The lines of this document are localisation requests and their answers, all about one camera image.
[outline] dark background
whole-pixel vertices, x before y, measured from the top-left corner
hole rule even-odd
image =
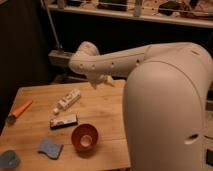
[[[213,54],[212,29],[52,12],[65,51],[82,41],[101,53],[150,43],[190,41]],[[39,0],[8,0],[0,5],[0,130],[19,87],[49,84],[63,70],[50,65],[55,48],[46,12]]]

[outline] orange hammer handle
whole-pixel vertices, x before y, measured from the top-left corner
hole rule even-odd
[[[26,103],[24,103],[22,106],[15,109],[12,113],[13,116],[18,118],[31,104],[33,100],[28,100]]]

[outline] object on shelf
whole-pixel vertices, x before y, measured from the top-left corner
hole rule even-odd
[[[83,3],[83,0],[68,0],[67,5],[79,7]]]
[[[50,120],[50,129],[64,128],[72,125],[77,125],[78,119],[76,114],[68,116],[56,117]]]
[[[180,16],[192,19],[213,19],[213,2],[209,0],[187,1],[183,0],[180,8]]]
[[[20,163],[20,158],[13,150],[7,150],[0,155],[0,168],[13,169]]]
[[[74,129],[71,141],[79,152],[92,150],[98,141],[98,131],[91,124],[81,124]]]
[[[16,122],[16,119],[21,116],[21,114],[33,103],[32,100],[28,100],[22,106],[15,109],[6,119],[8,125],[13,125]]]
[[[45,138],[39,145],[38,152],[46,154],[50,159],[57,160],[63,149],[62,144],[55,144],[53,141]]]
[[[67,110],[81,97],[81,92],[78,89],[73,89],[65,97],[58,101],[56,108],[53,109],[54,114],[58,114],[60,110]]]
[[[126,11],[127,0],[99,0],[97,8],[114,11]]]
[[[66,0],[57,0],[58,8],[64,9],[67,6]]]
[[[175,10],[180,9],[180,4],[176,1],[168,1],[159,6],[158,12],[165,15],[172,15]]]
[[[213,151],[209,149],[206,151],[206,164],[213,166]]]

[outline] shelf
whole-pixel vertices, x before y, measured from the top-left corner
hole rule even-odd
[[[106,0],[99,1],[68,0],[67,5],[64,7],[59,8],[57,3],[50,3],[48,7],[51,11],[213,28],[212,0],[200,0],[194,8],[192,8],[189,4],[186,5],[186,3],[184,3],[184,9],[159,8],[160,5],[168,2],[166,0],[145,0],[143,2],[135,2],[134,0],[128,0],[126,4],[121,4],[121,1],[124,0],[117,0],[120,1],[120,4],[108,3],[109,1],[116,0],[108,0],[107,3]]]

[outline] small box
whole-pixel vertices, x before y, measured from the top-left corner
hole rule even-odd
[[[180,4],[176,1],[168,1],[159,6],[158,12],[167,16],[172,15],[175,10],[180,9]]]
[[[77,125],[78,119],[76,114],[67,116],[55,117],[50,120],[50,129],[64,128],[72,125]]]

